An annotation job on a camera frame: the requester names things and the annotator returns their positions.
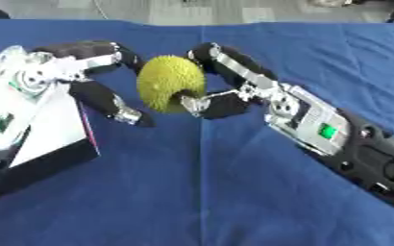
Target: table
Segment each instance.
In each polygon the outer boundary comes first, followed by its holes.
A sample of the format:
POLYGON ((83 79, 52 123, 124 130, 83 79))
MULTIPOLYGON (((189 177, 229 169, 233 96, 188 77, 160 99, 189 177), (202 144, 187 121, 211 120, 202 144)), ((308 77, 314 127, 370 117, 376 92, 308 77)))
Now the table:
MULTIPOLYGON (((231 45, 394 131, 394 25, 0 20, 0 50, 82 39, 145 59, 231 45)), ((226 87, 208 78, 210 90, 226 87)), ((132 71, 97 79, 144 109, 132 71)), ((394 209, 265 127, 262 109, 216 121, 151 114, 148 130, 91 111, 102 157, 0 199, 0 245, 394 245, 394 209)))

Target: robotic fingertip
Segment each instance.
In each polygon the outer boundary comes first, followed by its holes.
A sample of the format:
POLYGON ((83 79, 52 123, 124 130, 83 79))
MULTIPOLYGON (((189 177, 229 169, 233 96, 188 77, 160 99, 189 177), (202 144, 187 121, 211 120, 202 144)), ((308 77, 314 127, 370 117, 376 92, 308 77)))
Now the robotic fingertip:
POLYGON ((152 117, 144 112, 141 111, 141 116, 138 119, 138 121, 135 123, 136 126, 142 127, 142 128, 153 128, 156 126, 155 121, 152 119, 152 117))

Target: green light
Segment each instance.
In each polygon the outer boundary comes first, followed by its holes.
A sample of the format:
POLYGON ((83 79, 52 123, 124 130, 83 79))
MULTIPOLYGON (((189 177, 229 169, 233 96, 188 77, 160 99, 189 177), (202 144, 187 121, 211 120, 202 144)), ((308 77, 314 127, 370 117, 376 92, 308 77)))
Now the green light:
POLYGON ((332 139, 337 129, 328 124, 322 124, 319 135, 325 139, 332 139))

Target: robotic finger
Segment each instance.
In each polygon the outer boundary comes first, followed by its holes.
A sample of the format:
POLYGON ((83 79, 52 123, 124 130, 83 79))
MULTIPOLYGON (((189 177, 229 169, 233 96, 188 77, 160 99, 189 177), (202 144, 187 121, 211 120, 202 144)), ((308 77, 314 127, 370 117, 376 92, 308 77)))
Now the robotic finger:
POLYGON ((152 127, 148 114, 129 108, 111 89, 89 79, 88 75, 116 69, 122 64, 138 74, 143 60, 131 50, 109 41, 81 41, 39 47, 36 52, 52 54, 57 79, 70 84, 69 93, 107 118, 140 127, 152 127))

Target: blue tablecloth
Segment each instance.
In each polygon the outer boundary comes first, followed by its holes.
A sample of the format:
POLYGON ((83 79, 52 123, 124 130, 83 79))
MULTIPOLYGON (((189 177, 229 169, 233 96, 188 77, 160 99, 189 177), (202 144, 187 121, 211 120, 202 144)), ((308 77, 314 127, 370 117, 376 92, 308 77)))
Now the blue tablecloth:
MULTIPOLYGON (((115 40, 145 59, 231 45, 394 130, 394 25, 0 20, 0 50, 81 39, 115 40)), ((143 109, 131 71, 99 80, 143 109)), ((210 89, 222 87, 209 76, 210 89)), ((265 127, 262 109, 216 121, 152 114, 148 130, 91 113, 102 157, 0 199, 0 245, 394 246, 394 209, 265 127)))

